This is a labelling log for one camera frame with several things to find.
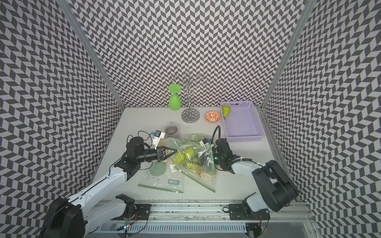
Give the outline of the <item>green pear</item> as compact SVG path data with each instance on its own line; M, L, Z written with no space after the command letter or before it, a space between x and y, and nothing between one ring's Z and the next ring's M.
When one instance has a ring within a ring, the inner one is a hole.
M200 168L199 165L194 164L194 163L191 163L191 162L187 162L186 167L187 167L190 171L194 171L194 172L196 172L196 171Z
M229 115L230 112L231 112L231 109L229 106L222 107L222 116L224 119L227 118L227 116Z
M192 147L187 147L184 149L184 154L185 154L185 157L188 159L188 160L192 160L193 158L196 157L197 153L196 151L192 148Z
M184 164L185 161L186 161L186 158L185 158L185 154L183 152L179 151L175 154L174 163L176 165Z

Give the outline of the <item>zip bag with green pears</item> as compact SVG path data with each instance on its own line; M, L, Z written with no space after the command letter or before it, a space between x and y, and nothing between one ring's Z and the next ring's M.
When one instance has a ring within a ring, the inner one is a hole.
M185 174L196 178L216 176L214 144L210 139L201 135L191 135L188 140L167 138L164 142L168 147L177 149L171 159Z

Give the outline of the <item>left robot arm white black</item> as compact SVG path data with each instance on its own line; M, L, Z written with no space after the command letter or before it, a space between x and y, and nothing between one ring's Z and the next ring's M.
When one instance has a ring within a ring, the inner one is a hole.
M68 198L57 198L48 209L41 238L83 238L102 224L118 217L132 217L134 199L125 194L116 196L111 203L96 207L108 193L131 179L144 162L164 161L177 150L166 146L151 148L137 136L126 144L126 151L102 178Z

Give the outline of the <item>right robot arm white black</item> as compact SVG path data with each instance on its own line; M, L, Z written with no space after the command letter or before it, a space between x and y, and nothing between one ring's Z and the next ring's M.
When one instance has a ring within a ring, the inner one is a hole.
M275 160L260 164L249 158L233 154L227 139L221 138L221 127L217 126L212 139L202 139L199 143L209 147L208 154L216 162L218 170L252 178L258 192L248 195L237 208L229 205L233 215L242 214L249 220L264 218L269 220L268 212L278 212L290 205L299 195L294 182Z

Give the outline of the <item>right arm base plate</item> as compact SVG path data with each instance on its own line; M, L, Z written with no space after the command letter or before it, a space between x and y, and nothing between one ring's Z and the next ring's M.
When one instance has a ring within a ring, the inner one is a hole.
M249 206L244 204L229 204L228 213L230 220L243 221L243 220L256 220L268 221L270 220L270 213L268 209L262 209L257 212L252 211Z

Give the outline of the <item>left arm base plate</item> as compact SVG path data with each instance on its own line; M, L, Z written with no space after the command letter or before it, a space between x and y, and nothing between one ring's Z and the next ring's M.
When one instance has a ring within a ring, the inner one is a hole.
M130 219L133 221L148 220L151 211L151 204L135 204L127 205L123 210L123 213L119 220L121 219Z

